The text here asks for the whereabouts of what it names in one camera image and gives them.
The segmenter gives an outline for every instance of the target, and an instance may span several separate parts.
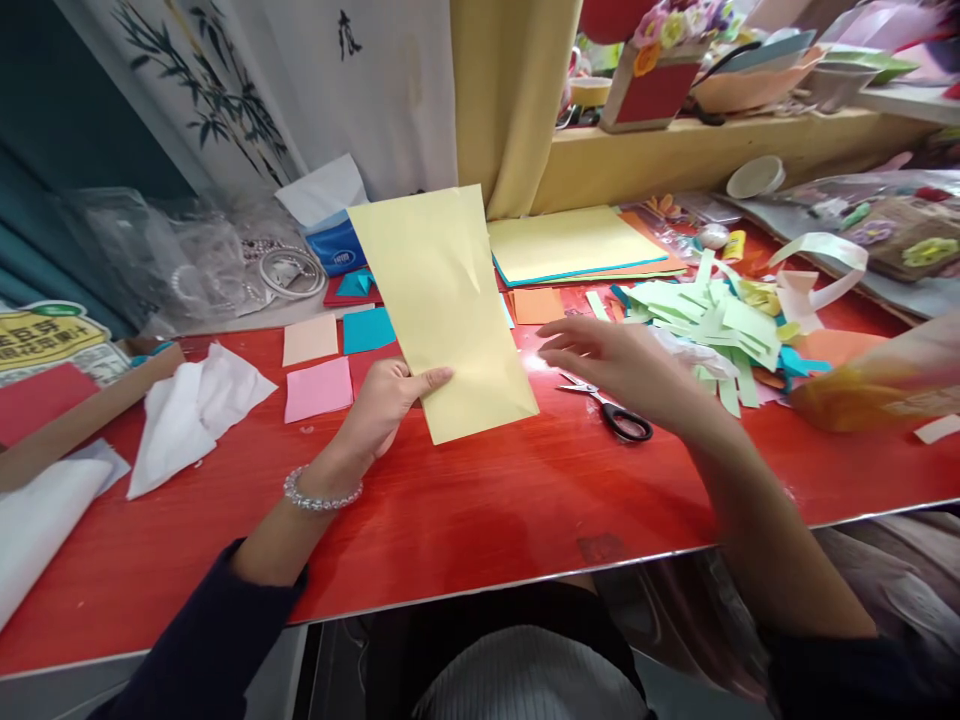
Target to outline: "sleeve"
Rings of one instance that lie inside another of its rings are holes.
[[[303,594],[307,571],[293,587],[245,582],[230,568],[241,542],[220,554],[123,692],[91,719],[242,720],[243,695]]]
[[[764,642],[784,720],[937,714],[914,667],[891,640],[765,635]]]

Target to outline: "pink bowl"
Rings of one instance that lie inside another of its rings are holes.
[[[826,53],[814,45],[799,63],[787,70],[711,75],[690,90],[690,94],[711,114],[742,112],[779,102],[786,99]]]

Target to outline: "teal curtain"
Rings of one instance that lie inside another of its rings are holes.
[[[53,0],[9,3],[0,21],[0,301],[72,300],[135,332],[122,292],[83,252],[52,195],[127,186],[175,199],[193,190]]]

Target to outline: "left hand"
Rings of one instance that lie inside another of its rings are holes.
[[[334,443],[373,462],[390,449],[400,421],[413,403],[451,377],[451,368],[434,368],[411,376],[402,358],[374,363]]]

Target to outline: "bracelet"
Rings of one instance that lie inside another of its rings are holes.
[[[336,498],[333,500],[308,498],[306,495],[302,494],[300,489],[297,487],[297,480],[299,480],[300,475],[303,474],[304,467],[306,466],[298,467],[292,473],[287,475],[287,479],[283,481],[283,494],[290,502],[292,502],[301,510],[310,510],[312,512],[342,510],[347,505],[352,505],[355,503],[363,493],[363,480],[360,480],[360,484],[357,486],[357,489],[347,495],[345,498]]]

